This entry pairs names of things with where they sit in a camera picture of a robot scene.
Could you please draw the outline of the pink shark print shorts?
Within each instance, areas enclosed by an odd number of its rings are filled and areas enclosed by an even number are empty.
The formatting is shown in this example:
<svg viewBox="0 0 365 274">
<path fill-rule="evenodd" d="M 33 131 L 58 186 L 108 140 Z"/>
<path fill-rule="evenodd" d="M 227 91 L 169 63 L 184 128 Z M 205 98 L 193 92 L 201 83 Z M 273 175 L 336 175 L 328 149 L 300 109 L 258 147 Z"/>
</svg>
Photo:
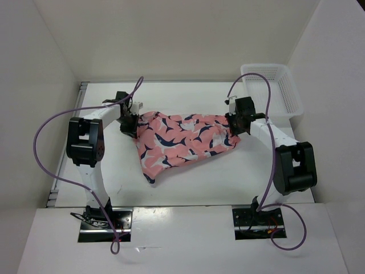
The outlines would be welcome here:
<svg viewBox="0 0 365 274">
<path fill-rule="evenodd" d="M 154 184 L 163 171 L 229 152 L 241 141 L 222 115 L 140 115 L 135 145 L 141 171 Z"/>
</svg>

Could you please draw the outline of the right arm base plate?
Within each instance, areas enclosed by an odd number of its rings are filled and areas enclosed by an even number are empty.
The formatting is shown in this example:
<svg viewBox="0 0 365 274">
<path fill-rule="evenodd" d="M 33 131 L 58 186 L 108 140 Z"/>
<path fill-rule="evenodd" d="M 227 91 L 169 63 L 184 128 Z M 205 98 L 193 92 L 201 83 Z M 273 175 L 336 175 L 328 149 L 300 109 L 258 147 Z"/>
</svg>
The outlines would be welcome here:
<svg viewBox="0 0 365 274">
<path fill-rule="evenodd" d="M 248 205 L 232 207 L 235 240 L 287 238 L 282 211 L 255 213 Z"/>
</svg>

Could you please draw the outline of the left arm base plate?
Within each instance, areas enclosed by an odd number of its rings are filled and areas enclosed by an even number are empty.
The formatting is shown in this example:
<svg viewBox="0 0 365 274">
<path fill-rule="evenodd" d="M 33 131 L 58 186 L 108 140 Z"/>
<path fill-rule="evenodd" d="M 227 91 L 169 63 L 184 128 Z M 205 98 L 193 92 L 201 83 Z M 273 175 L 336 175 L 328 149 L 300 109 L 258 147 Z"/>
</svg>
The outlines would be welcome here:
<svg viewBox="0 0 365 274">
<path fill-rule="evenodd" d="M 86 219 L 86 213 L 71 213 L 73 217 L 81 221 L 78 243 L 110 243 L 115 235 L 106 220 Z M 131 241 L 132 208 L 113 208 L 111 221 L 119 234 L 119 242 Z"/>
</svg>

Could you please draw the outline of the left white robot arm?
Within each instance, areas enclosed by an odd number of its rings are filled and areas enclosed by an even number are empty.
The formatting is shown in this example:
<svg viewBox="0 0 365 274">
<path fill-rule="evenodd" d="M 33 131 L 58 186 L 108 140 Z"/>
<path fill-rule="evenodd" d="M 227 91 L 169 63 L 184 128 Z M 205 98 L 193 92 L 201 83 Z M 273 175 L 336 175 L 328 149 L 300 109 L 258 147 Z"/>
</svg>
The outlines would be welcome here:
<svg viewBox="0 0 365 274">
<path fill-rule="evenodd" d="M 118 91 L 116 98 L 105 100 L 101 108 L 86 116 L 70 119 L 66 154 L 76 165 L 82 184 L 87 187 L 84 213 L 73 213 L 72 216 L 93 227 L 107 228 L 112 225 L 114 214 L 101 168 L 106 150 L 104 129 L 117 121 L 123 134 L 135 138 L 142 108 L 143 103 L 133 101 L 132 95 Z"/>
</svg>

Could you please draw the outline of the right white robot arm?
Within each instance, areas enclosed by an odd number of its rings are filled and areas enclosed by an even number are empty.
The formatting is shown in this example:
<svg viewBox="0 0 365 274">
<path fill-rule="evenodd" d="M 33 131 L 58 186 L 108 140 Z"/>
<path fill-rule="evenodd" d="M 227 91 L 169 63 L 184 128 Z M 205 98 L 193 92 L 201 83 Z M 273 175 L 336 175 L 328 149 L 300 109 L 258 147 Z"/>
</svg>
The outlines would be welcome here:
<svg viewBox="0 0 365 274">
<path fill-rule="evenodd" d="M 229 106 L 225 117 L 233 135 L 249 134 L 264 144 L 273 157 L 268 185 L 250 206 L 251 220 L 263 224 L 289 195 L 317 184 L 314 149 L 309 142 L 299 142 L 285 134 L 266 113 L 258 113 L 251 97 L 233 96 L 225 103 Z"/>
</svg>

